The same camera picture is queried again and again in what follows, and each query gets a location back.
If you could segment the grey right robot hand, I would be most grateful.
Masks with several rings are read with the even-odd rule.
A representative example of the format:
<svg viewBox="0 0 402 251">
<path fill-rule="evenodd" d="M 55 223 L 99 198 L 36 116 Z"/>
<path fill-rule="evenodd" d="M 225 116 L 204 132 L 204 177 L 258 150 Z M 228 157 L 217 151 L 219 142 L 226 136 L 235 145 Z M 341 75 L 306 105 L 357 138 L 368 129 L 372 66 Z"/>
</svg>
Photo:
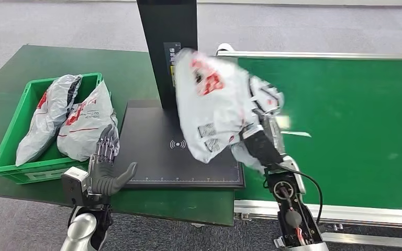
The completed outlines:
<svg viewBox="0 0 402 251">
<path fill-rule="evenodd" d="M 256 158 L 262 166 L 272 171 L 284 169 L 285 155 L 281 130 L 276 122 L 274 110 L 252 109 L 257 121 L 248 123 L 239 133 L 250 156 Z"/>
</svg>

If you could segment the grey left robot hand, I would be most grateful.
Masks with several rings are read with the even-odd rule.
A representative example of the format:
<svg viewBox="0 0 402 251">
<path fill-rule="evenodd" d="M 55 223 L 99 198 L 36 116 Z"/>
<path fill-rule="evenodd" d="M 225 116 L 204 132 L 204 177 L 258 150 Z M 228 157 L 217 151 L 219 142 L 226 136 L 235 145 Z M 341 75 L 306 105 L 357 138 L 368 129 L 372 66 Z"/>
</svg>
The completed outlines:
<svg viewBox="0 0 402 251">
<path fill-rule="evenodd" d="M 132 162 L 123 173 L 114 174 L 115 148 L 118 142 L 116 128 L 112 124 L 107 125 L 96 142 L 95 153 L 91 155 L 89 162 L 93 193 L 112 196 L 132 180 L 137 172 L 138 163 Z"/>
</svg>

